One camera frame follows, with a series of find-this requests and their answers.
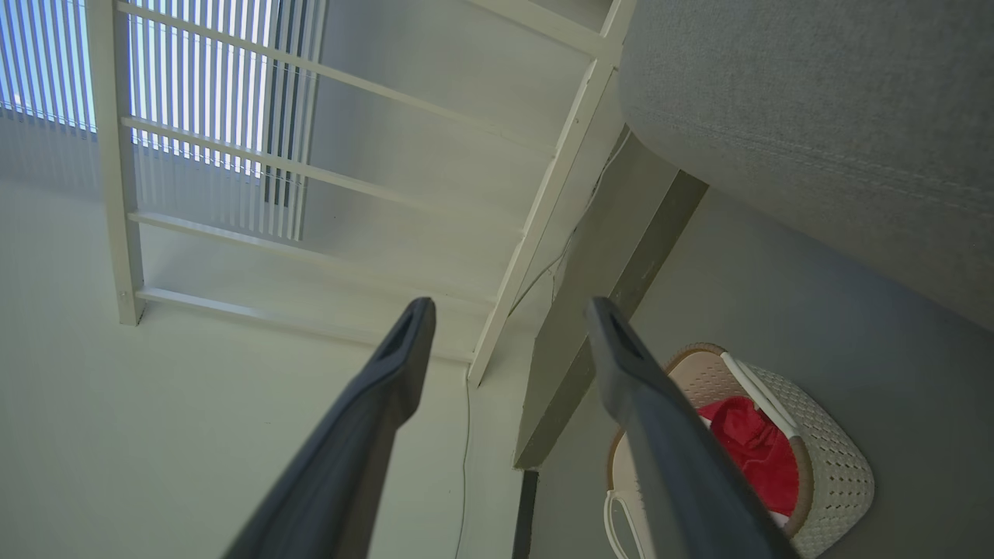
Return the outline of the grey fabric sofa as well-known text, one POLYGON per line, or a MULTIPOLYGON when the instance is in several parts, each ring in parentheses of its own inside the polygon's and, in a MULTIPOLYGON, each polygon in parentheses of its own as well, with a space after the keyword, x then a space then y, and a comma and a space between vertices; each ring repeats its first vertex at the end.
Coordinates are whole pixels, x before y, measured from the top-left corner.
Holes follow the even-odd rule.
POLYGON ((994 0, 637 0, 657 155, 994 332, 994 0))

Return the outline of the red garment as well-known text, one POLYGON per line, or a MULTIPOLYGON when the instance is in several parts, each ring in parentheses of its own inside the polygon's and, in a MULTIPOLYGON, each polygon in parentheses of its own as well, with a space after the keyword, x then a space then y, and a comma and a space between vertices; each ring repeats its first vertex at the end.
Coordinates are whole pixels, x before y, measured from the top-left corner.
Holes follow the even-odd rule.
POLYGON ((798 464, 788 437, 749 398, 736 396, 697 409, 775 523, 784 527, 798 503, 798 464))

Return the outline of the white vertical window blinds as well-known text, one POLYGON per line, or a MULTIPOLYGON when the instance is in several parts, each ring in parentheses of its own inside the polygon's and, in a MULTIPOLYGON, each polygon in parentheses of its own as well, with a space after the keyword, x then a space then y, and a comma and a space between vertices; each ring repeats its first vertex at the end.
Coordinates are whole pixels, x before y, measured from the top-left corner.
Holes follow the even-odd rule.
MULTIPOLYGON (((298 57, 318 57, 328 0, 125 0, 298 57)), ((88 0, 0 0, 0 178, 98 196, 88 0)), ((301 241, 308 180, 244 156, 305 162, 317 75, 167 22, 127 16, 142 211, 301 241)))

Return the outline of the black baseboard strip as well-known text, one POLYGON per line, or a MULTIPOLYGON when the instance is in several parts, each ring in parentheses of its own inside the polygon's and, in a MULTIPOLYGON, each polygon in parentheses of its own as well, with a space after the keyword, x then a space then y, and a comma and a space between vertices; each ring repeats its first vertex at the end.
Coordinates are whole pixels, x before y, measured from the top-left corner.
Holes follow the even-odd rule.
POLYGON ((535 470, 525 470, 522 478, 520 500, 511 559, 529 559, 533 534, 533 518, 535 517, 535 502, 539 473, 535 470))

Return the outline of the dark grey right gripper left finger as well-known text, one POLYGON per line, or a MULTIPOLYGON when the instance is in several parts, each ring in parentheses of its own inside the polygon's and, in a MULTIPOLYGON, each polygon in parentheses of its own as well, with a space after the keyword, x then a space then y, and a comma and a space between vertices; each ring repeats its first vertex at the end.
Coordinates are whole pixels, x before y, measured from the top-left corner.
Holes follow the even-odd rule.
POLYGON ((288 463, 224 559, 367 559, 395 434, 418 410, 436 305, 413 300, 288 463))

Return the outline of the cream woven laundry basket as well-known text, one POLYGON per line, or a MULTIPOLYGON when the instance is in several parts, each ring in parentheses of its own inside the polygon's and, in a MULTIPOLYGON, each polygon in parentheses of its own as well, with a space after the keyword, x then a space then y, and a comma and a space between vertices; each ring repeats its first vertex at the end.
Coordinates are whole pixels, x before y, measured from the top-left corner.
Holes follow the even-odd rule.
MULTIPOLYGON (((866 457, 798 385, 714 344, 686 347, 660 367, 696 411, 725 398, 746 397, 788 437, 798 464, 798 503, 784 527, 773 521, 800 559, 818 559, 871 507, 874 475, 866 457)), ((621 425, 608 453, 607 473, 603 522, 617 559, 684 559, 678 545, 651 540, 641 484, 621 425)))

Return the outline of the grey raised floor ledge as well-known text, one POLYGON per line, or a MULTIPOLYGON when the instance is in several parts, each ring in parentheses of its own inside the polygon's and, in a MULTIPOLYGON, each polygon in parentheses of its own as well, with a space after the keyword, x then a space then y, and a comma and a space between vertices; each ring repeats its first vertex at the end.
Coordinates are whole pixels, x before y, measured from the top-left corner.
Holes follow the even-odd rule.
POLYGON ((589 301, 610 298, 631 318, 707 189, 633 135, 618 145, 568 241, 551 306, 533 341, 515 468, 542 466, 592 385, 589 301))

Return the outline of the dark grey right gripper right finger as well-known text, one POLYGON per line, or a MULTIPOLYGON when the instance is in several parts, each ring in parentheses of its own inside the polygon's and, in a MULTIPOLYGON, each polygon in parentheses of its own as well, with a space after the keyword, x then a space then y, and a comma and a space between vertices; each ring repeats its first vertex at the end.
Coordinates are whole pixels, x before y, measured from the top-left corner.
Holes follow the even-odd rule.
POLYGON ((587 304, 601 403, 625 429, 651 540, 683 559, 800 559, 617 305, 587 304))

